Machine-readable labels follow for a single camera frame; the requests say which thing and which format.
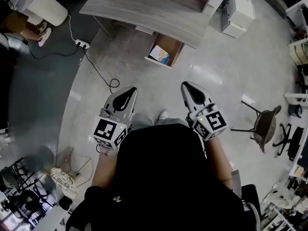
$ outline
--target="white shoe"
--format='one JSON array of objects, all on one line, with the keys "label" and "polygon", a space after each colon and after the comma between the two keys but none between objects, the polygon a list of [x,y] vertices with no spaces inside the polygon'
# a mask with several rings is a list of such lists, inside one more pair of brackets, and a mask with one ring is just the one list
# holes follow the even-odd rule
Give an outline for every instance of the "white shoe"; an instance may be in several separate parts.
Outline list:
[{"label": "white shoe", "polygon": [[166,118],[168,118],[168,112],[167,110],[162,110],[160,113],[159,113],[159,116],[158,116],[158,119],[156,122],[160,121],[160,120],[165,120]]},{"label": "white shoe", "polygon": [[42,46],[45,44],[46,40],[50,37],[50,34],[51,34],[51,28],[48,27],[48,28],[45,30],[45,32],[43,32],[42,37],[41,37],[41,40],[40,40],[39,43],[38,43],[38,45],[39,45],[40,47],[42,47]]},{"label": "white shoe", "polygon": [[45,32],[46,28],[47,28],[47,22],[44,21],[44,22],[41,23],[40,26],[38,27],[39,34],[42,35],[43,32]]}]

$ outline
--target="wicker chair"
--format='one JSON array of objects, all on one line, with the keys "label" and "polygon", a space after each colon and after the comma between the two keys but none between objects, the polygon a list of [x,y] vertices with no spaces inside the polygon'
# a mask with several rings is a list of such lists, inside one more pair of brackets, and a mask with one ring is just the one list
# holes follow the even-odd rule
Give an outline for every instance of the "wicker chair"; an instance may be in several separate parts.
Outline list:
[{"label": "wicker chair", "polygon": [[260,112],[249,104],[243,101],[242,103],[253,109],[257,114],[254,128],[250,130],[231,129],[231,131],[253,133],[254,137],[251,139],[254,140],[260,146],[261,151],[264,152],[264,145],[268,143],[274,136],[276,130],[275,116],[280,112],[281,106],[278,105],[272,111],[265,110]]}]

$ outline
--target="black chair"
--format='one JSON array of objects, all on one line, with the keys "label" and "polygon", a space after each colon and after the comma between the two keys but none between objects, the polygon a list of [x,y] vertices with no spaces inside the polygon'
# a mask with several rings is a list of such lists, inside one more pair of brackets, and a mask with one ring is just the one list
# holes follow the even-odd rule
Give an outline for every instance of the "black chair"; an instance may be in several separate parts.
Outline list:
[{"label": "black chair", "polygon": [[304,129],[301,128],[301,127],[297,127],[293,136],[292,136],[292,138],[289,139],[291,124],[288,124],[285,128],[284,125],[281,123],[280,127],[282,128],[282,132],[283,132],[283,140],[280,141],[277,144],[273,144],[273,147],[283,145],[280,152],[277,152],[277,156],[280,156],[283,153],[285,146],[289,143],[290,145],[289,145],[289,149],[287,150],[287,152],[288,152],[289,159],[291,161],[293,161],[296,154],[297,154],[297,151],[298,151],[298,148],[299,148],[299,143],[300,143],[300,140],[302,138]]},{"label": "black chair", "polygon": [[272,111],[265,110],[261,112],[243,101],[242,103],[253,109],[257,114],[254,128],[249,130],[231,129],[231,131],[253,133],[254,137],[251,139],[254,140],[260,146],[261,151],[264,152],[264,145],[268,143],[274,136],[276,129],[275,115],[280,112],[281,106],[278,105]]}]

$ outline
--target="person's arm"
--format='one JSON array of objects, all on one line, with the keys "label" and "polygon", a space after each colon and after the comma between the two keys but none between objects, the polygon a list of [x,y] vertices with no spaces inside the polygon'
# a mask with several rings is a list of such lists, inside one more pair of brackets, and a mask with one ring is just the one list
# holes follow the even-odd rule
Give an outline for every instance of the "person's arm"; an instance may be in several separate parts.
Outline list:
[{"label": "person's arm", "polygon": [[107,156],[100,153],[100,158],[94,173],[92,186],[102,187],[106,190],[111,188],[113,178],[116,172],[117,154]]},{"label": "person's arm", "polygon": [[204,142],[207,160],[214,176],[229,189],[233,189],[232,168],[217,137]]}]

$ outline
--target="power outlet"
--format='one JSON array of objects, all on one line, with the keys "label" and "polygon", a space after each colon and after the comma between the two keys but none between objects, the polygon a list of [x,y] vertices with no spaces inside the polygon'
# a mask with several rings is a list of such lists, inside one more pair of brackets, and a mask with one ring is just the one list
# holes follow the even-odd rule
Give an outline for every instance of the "power outlet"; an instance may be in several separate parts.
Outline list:
[{"label": "power outlet", "polygon": [[77,40],[75,41],[75,43],[76,43],[76,44],[80,43],[79,46],[82,47],[82,48],[83,48],[84,46],[85,46],[86,49],[90,48],[90,45],[89,45],[88,43],[82,41],[82,40],[77,39]]}]

